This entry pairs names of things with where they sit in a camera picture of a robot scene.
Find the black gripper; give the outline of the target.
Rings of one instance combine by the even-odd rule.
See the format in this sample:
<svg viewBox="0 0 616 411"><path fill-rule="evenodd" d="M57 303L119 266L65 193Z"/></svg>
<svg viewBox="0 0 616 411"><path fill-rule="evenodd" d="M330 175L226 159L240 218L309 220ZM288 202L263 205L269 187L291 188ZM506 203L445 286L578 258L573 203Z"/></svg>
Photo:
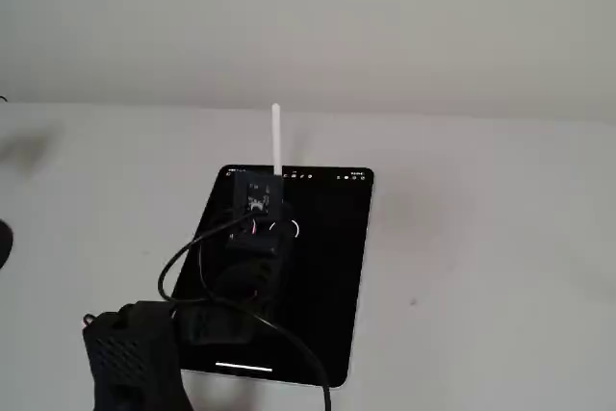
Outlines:
<svg viewBox="0 0 616 411"><path fill-rule="evenodd" d="M293 205L284 202L280 220L251 218L234 231L216 276L216 294L237 302L273 303L287 276L294 219Z"/></svg>

